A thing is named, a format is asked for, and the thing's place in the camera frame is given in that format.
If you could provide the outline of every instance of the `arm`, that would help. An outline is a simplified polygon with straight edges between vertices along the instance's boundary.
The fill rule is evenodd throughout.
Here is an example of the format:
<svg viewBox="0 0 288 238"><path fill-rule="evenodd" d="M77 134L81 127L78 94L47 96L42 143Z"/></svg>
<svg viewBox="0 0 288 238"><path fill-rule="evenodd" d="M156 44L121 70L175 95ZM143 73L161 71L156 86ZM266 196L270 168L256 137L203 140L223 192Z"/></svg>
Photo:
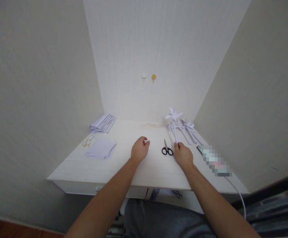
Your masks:
<svg viewBox="0 0 288 238"><path fill-rule="evenodd" d="M193 164L193 154L183 143L174 143L174 156L185 172L206 218L219 238L260 237L253 227L208 182Z"/></svg>
<svg viewBox="0 0 288 238"><path fill-rule="evenodd" d="M89 202L65 237L105 237L130 188L137 166L146 157L150 141L140 137L131 158Z"/></svg>

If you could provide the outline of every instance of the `person's leg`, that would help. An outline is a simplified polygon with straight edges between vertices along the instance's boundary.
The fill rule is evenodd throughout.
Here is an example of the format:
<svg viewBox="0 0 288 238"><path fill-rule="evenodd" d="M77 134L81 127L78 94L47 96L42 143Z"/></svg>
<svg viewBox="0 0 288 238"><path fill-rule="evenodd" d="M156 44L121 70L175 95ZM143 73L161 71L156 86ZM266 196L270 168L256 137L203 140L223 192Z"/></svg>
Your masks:
<svg viewBox="0 0 288 238"><path fill-rule="evenodd" d="M204 215L169 204L129 199L127 237L216 237Z"/></svg>

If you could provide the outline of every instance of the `hand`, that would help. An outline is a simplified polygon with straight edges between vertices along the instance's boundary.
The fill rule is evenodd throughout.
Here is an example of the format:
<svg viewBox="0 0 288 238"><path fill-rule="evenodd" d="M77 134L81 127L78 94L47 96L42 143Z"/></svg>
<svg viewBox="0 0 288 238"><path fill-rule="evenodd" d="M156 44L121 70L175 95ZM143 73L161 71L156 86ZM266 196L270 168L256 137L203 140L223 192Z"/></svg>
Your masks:
<svg viewBox="0 0 288 238"><path fill-rule="evenodd" d="M174 157L176 162L185 171L187 168L194 166L193 153L182 142L174 143Z"/></svg>
<svg viewBox="0 0 288 238"><path fill-rule="evenodd" d="M150 141L146 141L146 137L140 137L134 143L131 150L131 160L140 163L147 155L148 148L150 146Z"/></svg>

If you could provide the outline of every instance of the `stack of paper strips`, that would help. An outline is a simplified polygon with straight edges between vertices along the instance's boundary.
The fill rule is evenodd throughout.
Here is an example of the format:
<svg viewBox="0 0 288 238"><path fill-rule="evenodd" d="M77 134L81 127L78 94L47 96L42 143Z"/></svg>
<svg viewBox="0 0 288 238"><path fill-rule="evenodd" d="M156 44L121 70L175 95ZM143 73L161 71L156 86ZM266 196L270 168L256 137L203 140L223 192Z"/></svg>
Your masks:
<svg viewBox="0 0 288 238"><path fill-rule="evenodd" d="M90 131L93 133L96 132L106 132L109 133L111 127L115 122L116 117L112 116L111 114L107 113L100 117L96 122L94 122L90 126Z"/></svg>
<svg viewBox="0 0 288 238"><path fill-rule="evenodd" d="M110 158L114 147L116 145L115 141L100 139L97 140L90 149L85 153L86 157L96 158L96 159L106 159Z"/></svg>

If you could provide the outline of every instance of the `white cable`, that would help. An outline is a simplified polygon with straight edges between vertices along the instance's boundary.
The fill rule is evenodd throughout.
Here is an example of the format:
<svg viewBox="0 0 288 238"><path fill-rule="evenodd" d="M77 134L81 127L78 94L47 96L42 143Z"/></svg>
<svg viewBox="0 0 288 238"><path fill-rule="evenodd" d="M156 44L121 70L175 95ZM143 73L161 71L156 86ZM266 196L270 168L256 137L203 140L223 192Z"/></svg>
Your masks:
<svg viewBox="0 0 288 238"><path fill-rule="evenodd" d="M230 182L229 179L227 179L226 177L225 177L225 179L228 180L228 182L229 182L229 183L234 187L234 189L239 193L238 189L232 184L232 182ZM241 201L242 201L242 204L243 204L244 218L245 218L245 220L246 220L246 219L247 219L247 216L246 216L246 206L244 205L244 201L243 201L243 198L242 198L242 196L241 196L240 193L239 193L239 195L240 195L240 198L241 198Z"/></svg>

